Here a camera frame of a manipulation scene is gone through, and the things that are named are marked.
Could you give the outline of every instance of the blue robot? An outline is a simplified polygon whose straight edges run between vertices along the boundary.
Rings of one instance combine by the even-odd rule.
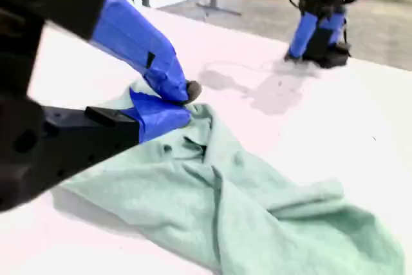
[[[301,20],[285,60],[313,61],[322,68],[345,65],[350,56],[344,29],[346,5],[354,1],[299,0],[296,7],[301,12]]]

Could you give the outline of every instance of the gray floor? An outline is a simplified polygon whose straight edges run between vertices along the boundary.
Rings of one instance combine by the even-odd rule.
[[[299,12],[287,0],[220,0],[220,6],[242,16],[211,13],[207,17],[195,2],[163,10],[284,42],[291,40],[299,20]],[[412,71],[412,0],[362,0],[352,5],[348,40],[356,58]]]

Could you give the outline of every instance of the table surface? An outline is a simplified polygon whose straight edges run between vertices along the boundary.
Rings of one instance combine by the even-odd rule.
[[[299,184],[338,178],[398,238],[412,271],[411,72],[357,59],[334,70],[285,64],[285,43],[141,10],[173,42],[186,76],[204,85],[198,102],[247,150]],[[136,78],[128,65],[47,27],[29,95],[83,108]],[[60,190],[0,215],[0,240],[2,274],[210,274]]]

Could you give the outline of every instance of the cloth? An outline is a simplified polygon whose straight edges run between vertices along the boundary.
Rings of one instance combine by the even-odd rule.
[[[296,186],[247,153],[211,107],[190,110],[187,127],[63,186],[219,274],[404,273],[401,248],[372,214],[344,199],[339,183]]]

